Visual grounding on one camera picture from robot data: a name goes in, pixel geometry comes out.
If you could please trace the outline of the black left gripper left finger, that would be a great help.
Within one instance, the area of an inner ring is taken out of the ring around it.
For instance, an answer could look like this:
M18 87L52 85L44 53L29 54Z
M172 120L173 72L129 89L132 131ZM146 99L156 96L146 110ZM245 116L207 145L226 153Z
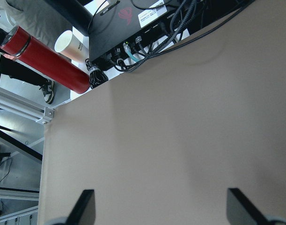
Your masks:
M67 217L66 225L94 225L96 219L95 191L85 189Z

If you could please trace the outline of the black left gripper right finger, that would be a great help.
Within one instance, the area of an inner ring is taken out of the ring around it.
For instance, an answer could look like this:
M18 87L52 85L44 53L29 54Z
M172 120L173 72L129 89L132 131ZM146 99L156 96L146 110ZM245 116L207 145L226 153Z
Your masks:
M227 189L227 220L231 225L272 225L239 188Z

